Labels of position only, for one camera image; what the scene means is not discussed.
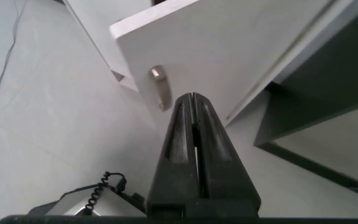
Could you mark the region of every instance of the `gray floor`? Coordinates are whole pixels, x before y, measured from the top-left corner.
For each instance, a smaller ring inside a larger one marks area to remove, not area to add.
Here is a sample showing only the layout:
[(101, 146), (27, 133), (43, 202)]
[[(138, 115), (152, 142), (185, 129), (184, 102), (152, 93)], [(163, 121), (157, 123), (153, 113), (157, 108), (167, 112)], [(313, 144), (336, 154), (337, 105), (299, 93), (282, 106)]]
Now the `gray floor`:
[[(20, 9), (23, 0), (16, 0)], [(0, 72), (13, 0), (0, 0)], [(147, 195), (161, 139), (65, 7), (29, 0), (0, 89), (0, 218), (27, 213), (106, 171)], [(227, 128), (262, 197), (262, 217), (358, 217), (358, 195), (252, 146), (259, 96)]]

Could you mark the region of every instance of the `door handle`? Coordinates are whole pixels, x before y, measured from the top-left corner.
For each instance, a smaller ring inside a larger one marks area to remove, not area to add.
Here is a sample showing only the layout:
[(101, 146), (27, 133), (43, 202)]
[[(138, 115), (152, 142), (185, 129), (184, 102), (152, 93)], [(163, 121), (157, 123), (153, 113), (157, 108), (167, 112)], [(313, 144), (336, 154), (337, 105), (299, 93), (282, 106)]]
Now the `door handle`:
[(171, 88), (168, 82), (167, 74), (161, 65), (157, 65), (149, 70), (149, 75), (152, 77), (157, 87), (158, 107), (162, 111), (166, 111), (171, 108), (172, 103)]

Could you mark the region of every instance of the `white cabinet door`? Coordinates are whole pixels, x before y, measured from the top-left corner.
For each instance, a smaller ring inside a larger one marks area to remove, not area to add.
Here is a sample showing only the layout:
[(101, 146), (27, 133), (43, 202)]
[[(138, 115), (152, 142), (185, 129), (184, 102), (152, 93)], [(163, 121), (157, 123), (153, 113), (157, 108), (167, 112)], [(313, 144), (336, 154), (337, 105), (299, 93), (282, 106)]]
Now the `white cabinet door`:
[(110, 33), (161, 133), (172, 108), (158, 106), (149, 75), (156, 65), (165, 69), (173, 102), (187, 92), (201, 93), (225, 125), (247, 97), (273, 79), (267, 78), (269, 70), (328, 3), (168, 0), (113, 24)]
[(150, 0), (64, 0), (64, 2), (99, 50), (106, 65), (114, 75), (119, 74), (116, 78), (120, 83), (137, 91), (134, 83), (131, 83), (131, 74), (118, 46), (109, 33), (109, 27), (150, 8)]

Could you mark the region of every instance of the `coiled cable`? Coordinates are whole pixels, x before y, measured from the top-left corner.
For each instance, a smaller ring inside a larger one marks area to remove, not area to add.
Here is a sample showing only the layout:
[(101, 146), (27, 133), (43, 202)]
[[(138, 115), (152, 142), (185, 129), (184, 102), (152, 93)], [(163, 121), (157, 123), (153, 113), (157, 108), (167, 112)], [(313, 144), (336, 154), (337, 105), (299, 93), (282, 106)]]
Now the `coiled cable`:
[(118, 172), (112, 173), (106, 171), (103, 174), (103, 177), (100, 179), (101, 181), (98, 183), (98, 186), (94, 188), (93, 193), (91, 194), (91, 198), (88, 200), (88, 204), (85, 205), (85, 209), (83, 211), (85, 215), (92, 215), (94, 206), (97, 204), (102, 191), (104, 190), (105, 187), (109, 187), (109, 183), (107, 181), (109, 180), (109, 177), (112, 175), (119, 175), (122, 177), (114, 189), (115, 193), (120, 194), (125, 190), (125, 185), (127, 183), (127, 180), (124, 174)]

